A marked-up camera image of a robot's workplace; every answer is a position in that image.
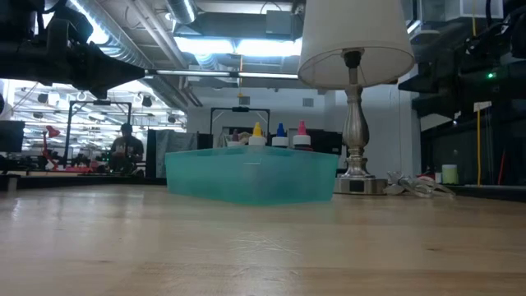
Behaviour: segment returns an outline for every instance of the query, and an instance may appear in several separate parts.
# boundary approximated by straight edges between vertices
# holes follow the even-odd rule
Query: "small container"
[[[459,183],[459,172],[456,164],[442,165],[442,183],[453,185]]]
[[[295,150],[313,151],[311,148],[311,137],[307,135],[307,127],[302,120],[299,122],[298,134],[293,138]]]
[[[165,161],[172,194],[248,205],[330,201],[338,168],[337,155],[266,146],[167,153]]]
[[[285,129],[282,123],[279,124],[276,136],[272,138],[272,146],[277,148],[288,148],[288,138],[285,135]]]
[[[239,141],[239,133],[238,130],[233,130],[232,140],[227,143],[228,147],[239,147],[243,146],[243,143]]]
[[[263,137],[261,132],[260,123],[256,123],[252,136],[248,139],[249,146],[266,146],[266,139]]]

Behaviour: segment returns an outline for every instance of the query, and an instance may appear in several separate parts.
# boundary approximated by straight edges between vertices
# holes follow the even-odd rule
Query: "table lamp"
[[[368,173],[363,157],[369,127],[361,95],[363,87],[395,81],[413,65],[400,0],[307,0],[299,79],[347,94],[343,136],[350,156],[336,193],[383,194],[387,180]]]

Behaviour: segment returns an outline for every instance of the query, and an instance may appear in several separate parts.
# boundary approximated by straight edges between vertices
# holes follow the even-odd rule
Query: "lamp base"
[[[377,178],[336,178],[335,193],[352,195],[385,195],[387,180]]]

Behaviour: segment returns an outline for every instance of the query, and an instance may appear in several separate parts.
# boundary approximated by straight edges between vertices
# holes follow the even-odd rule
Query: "workbench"
[[[130,185],[0,194],[0,295],[526,293],[524,203],[253,207]]]

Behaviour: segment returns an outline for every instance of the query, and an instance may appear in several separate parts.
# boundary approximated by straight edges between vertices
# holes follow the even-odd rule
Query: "blue bottle cap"
[[[279,124],[279,127],[278,127],[278,134],[276,136],[279,136],[279,137],[287,137],[285,135],[285,129],[283,128],[283,124],[280,123]]]

